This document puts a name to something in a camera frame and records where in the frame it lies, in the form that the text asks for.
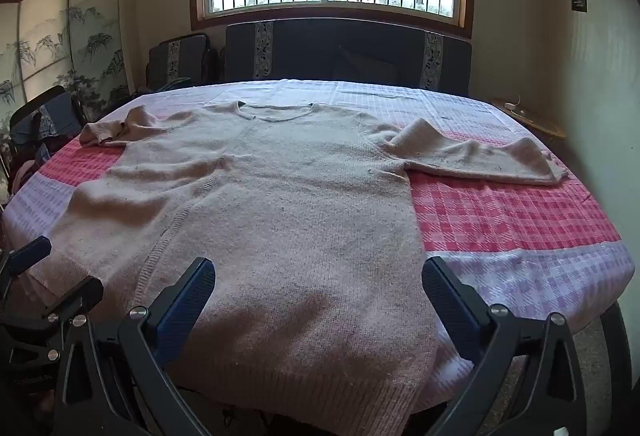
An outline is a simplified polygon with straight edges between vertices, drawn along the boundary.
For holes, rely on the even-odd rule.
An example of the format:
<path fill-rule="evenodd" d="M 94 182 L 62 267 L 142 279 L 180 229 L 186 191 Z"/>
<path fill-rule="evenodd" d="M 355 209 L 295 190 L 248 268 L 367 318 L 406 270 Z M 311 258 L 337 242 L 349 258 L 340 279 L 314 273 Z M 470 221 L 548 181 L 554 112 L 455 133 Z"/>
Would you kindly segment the beige knit sweater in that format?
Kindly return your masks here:
<path fill-rule="evenodd" d="M 92 275 L 104 286 L 94 313 L 118 318 L 210 259 L 216 289 L 177 381 L 337 435 L 399 434 L 434 366 L 409 171 L 564 177 L 527 138 L 457 142 L 421 118 L 397 128 L 320 104 L 232 102 L 165 118 L 138 106 L 79 141 L 122 155 L 78 185 L 32 278 L 58 296 Z"/>

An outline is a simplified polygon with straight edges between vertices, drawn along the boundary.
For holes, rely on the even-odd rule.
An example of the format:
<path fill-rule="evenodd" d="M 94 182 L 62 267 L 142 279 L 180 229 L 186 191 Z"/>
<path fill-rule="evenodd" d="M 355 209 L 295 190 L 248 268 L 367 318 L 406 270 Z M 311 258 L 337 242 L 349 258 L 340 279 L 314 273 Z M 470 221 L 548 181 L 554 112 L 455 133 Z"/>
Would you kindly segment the black chair with clothes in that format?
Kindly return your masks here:
<path fill-rule="evenodd" d="M 36 96 L 10 117 L 8 147 L 12 159 L 51 157 L 79 135 L 87 117 L 77 96 L 62 86 Z"/>

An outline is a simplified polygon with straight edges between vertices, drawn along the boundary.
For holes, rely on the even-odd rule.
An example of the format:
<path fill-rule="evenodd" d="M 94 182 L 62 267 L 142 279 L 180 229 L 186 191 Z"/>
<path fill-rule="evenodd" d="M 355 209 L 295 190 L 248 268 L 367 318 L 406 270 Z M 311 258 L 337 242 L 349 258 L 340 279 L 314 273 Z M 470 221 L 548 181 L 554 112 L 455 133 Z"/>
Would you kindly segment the pink checkered bed sheet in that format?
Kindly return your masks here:
<path fill-rule="evenodd" d="M 345 81 L 230 82 L 149 94 L 140 104 L 165 117 L 233 101 L 333 105 L 400 127 L 422 118 L 449 138 L 495 145 L 526 136 L 524 127 L 484 102 Z M 620 235 L 574 176 L 551 188 L 421 173 L 410 180 L 427 252 L 446 260 L 487 303 L 506 305 L 515 315 L 561 312 L 580 330 L 622 295 L 634 274 Z"/>

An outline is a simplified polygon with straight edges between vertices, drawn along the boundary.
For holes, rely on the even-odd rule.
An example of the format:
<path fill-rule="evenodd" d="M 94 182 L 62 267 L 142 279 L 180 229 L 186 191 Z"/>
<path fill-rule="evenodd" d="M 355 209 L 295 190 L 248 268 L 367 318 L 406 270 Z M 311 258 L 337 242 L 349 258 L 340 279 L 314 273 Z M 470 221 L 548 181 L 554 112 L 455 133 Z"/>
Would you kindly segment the round wooden side table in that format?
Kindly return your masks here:
<path fill-rule="evenodd" d="M 529 110 L 521 104 L 521 99 L 516 102 L 510 102 L 506 99 L 494 98 L 491 100 L 491 104 L 521 125 L 537 131 L 537 133 L 543 133 L 550 139 L 566 139 L 566 132 L 559 125 L 556 125 L 551 119 Z"/>

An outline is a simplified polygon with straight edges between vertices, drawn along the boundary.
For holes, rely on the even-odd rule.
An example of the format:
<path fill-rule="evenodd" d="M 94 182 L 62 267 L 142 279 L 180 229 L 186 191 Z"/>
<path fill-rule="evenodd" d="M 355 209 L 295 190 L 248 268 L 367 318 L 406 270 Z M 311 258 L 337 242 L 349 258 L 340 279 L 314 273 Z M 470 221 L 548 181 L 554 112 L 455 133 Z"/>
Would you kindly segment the painted folding screen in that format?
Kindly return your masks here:
<path fill-rule="evenodd" d="M 119 0 L 1 0 L 1 132 L 55 86 L 92 121 L 128 96 Z"/>

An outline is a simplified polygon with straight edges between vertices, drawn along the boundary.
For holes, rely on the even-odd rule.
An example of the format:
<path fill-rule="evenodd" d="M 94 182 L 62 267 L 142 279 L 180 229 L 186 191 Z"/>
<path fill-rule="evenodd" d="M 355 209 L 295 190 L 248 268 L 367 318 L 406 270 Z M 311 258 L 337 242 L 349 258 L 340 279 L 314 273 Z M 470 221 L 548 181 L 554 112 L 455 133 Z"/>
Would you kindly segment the dark sofa with patterned strips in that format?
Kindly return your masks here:
<path fill-rule="evenodd" d="M 471 45 L 413 27 L 288 18 L 226 29 L 224 79 L 362 82 L 467 96 Z"/>

